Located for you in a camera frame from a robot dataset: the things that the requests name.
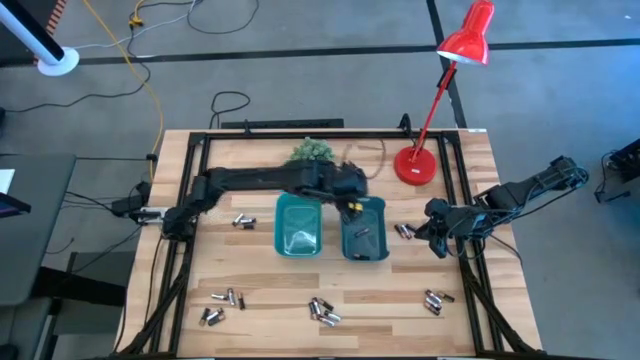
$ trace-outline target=teal bin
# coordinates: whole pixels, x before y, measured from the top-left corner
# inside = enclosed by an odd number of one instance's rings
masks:
[[[322,206],[319,201],[282,194],[276,204],[274,246],[278,254],[305,258],[322,251]]]
[[[359,199],[362,214],[349,222],[342,221],[342,255],[354,261],[380,261],[389,256],[384,225],[385,202],[379,197]],[[363,229],[369,231],[356,237]]]

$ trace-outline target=gray floor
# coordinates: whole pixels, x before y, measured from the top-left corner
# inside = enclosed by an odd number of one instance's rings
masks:
[[[437,1],[445,34],[459,26],[470,2]],[[491,42],[640,36],[640,5],[633,0],[494,2]],[[126,15],[135,0],[94,3],[117,35],[127,36]],[[246,19],[253,4],[207,0],[194,21],[231,28]],[[184,11],[156,7],[143,18],[154,24]],[[429,19],[422,0],[262,0],[254,22],[242,32],[206,36],[181,21],[142,35],[136,49],[182,54],[434,44]],[[55,37],[69,46],[109,42],[80,0],[69,1]],[[80,52],[83,57],[118,55],[115,48]],[[592,173],[584,189],[514,224],[543,345],[554,354],[637,358],[640,203],[622,199],[598,205],[592,192],[600,181],[600,156],[640,136],[640,50],[494,51],[490,57],[487,68],[461,67],[456,81],[469,127],[489,129],[501,178],[527,177],[558,155],[573,157]],[[349,127],[392,127],[408,112],[419,122],[442,72],[435,53],[154,63],[150,68],[169,129],[206,127],[211,97],[223,90],[252,98],[246,109],[223,115],[229,121],[343,117]],[[33,68],[5,68],[0,88],[7,90],[0,105],[20,109],[136,86],[126,65],[81,66],[62,78],[44,78]],[[157,115],[141,92],[11,114],[6,125],[0,152],[142,157],[153,144]],[[445,101],[434,126],[454,125]],[[80,161],[72,188],[91,196],[125,195],[144,176],[143,163]],[[126,220],[70,208],[60,218],[51,249],[75,237],[69,251],[100,251],[131,230]],[[122,250],[134,248],[132,242]],[[63,268],[67,258],[68,251],[46,262]],[[56,357],[104,354],[112,341],[113,334],[69,337]]]

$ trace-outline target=metal bracket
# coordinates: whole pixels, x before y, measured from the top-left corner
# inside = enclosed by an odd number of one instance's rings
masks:
[[[162,224],[168,207],[143,207],[132,212],[130,217],[139,225]]]

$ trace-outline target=red lamp shade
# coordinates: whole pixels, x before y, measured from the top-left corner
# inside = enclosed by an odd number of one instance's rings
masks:
[[[487,32],[494,6],[490,0],[477,0],[464,18],[462,28],[451,34],[438,46],[438,55],[463,64],[487,65],[489,46]]]

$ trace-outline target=wooden tabletop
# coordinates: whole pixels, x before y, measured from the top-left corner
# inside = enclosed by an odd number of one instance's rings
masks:
[[[165,133],[150,206],[175,205],[189,132]],[[472,192],[475,194],[497,184],[498,174],[486,132],[463,130],[460,137]],[[312,259],[284,258],[273,247],[275,203],[279,192],[228,193],[214,210],[200,216],[179,356],[474,354],[457,260],[452,257],[438,259],[426,242],[401,239],[393,230],[396,223],[423,224],[427,220],[425,204],[433,197],[446,199],[442,172],[438,169],[435,179],[425,186],[403,184],[396,178],[392,163],[395,154],[408,145],[407,141],[384,142],[384,168],[369,181],[369,192],[386,201],[390,256],[375,263],[347,261],[340,250],[337,211],[324,206],[322,253]],[[301,140],[216,140],[212,143],[208,165],[229,168],[278,166],[300,143]],[[353,144],[347,157],[367,174],[379,166],[382,155],[379,140],[344,139],[329,143],[338,158],[345,147]],[[425,147],[438,158],[435,141],[427,141]],[[462,203],[452,154],[450,149],[456,195]],[[199,155],[195,158],[194,170]],[[230,224],[239,213],[257,218],[254,231],[239,230]],[[495,234],[515,246],[510,227],[500,227]],[[155,226],[142,230],[129,283],[121,348],[142,327],[158,237],[159,229]],[[160,288],[167,247],[168,242],[163,240],[153,270],[152,310]],[[488,240],[485,257],[496,305],[522,338],[539,348],[540,340],[517,258],[491,240]],[[224,293],[228,287],[244,294],[246,311],[229,308],[210,298],[212,292]],[[441,315],[436,317],[422,305],[423,292],[427,288],[443,290],[455,296],[456,301],[446,303]],[[329,328],[310,320],[307,303],[313,296],[332,303],[343,321]],[[205,307],[220,306],[226,309],[226,320],[213,327],[198,325]],[[490,348],[486,316],[479,303],[478,308],[485,347]],[[171,309],[165,319],[161,350],[168,346],[172,316]]]

